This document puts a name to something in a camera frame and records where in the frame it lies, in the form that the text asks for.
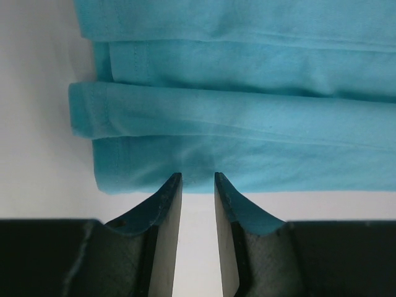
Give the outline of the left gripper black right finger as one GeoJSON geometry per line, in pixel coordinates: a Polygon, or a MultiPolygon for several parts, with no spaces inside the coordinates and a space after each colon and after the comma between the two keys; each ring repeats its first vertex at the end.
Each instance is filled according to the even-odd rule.
{"type": "Polygon", "coordinates": [[[285,222],[214,177],[224,296],[394,296],[395,222],[285,222]]]}

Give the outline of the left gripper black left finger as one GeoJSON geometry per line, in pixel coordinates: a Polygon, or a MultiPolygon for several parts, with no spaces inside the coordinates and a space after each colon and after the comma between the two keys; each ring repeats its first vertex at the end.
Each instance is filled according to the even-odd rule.
{"type": "Polygon", "coordinates": [[[171,296],[182,176],[123,215],[1,220],[2,296],[171,296]]]}

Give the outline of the cyan blue t shirt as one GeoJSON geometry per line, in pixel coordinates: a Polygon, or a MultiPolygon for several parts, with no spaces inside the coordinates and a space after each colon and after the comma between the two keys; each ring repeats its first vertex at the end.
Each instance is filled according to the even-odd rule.
{"type": "Polygon", "coordinates": [[[394,1],[76,1],[99,190],[395,190],[394,1]]]}

